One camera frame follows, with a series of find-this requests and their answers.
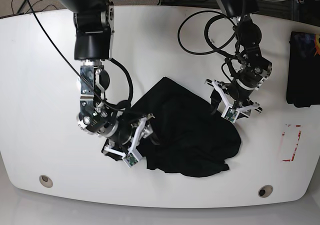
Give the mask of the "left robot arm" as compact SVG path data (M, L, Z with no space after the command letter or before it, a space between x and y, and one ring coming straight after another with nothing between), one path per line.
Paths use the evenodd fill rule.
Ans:
M253 91L270 77L272 63L263 58L259 44L262 40L260 28L254 24L251 14L258 12L256 0L216 0L221 14L211 18L204 29L206 42L213 50L218 48L209 39L210 26L220 18L235 19L235 54L225 56L231 79L229 83L210 81L206 83L213 87L211 94L212 111L216 112L221 102L225 108L222 118L235 123L240 118L248 118L253 110L261 113L259 103L250 100Z

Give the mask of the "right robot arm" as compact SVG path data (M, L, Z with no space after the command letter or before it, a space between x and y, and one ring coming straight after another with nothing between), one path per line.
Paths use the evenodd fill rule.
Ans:
M82 62L78 126L90 135L106 138L102 149L104 155L116 155L132 166L143 158L137 149L140 141L154 132L149 122L153 115L141 113L132 121L118 115L119 112L131 112L134 90L129 72L112 57L114 4L110 0L59 1L73 12L74 59ZM118 104L109 103L106 98L110 76L103 65L105 60L118 66L128 81L128 98Z

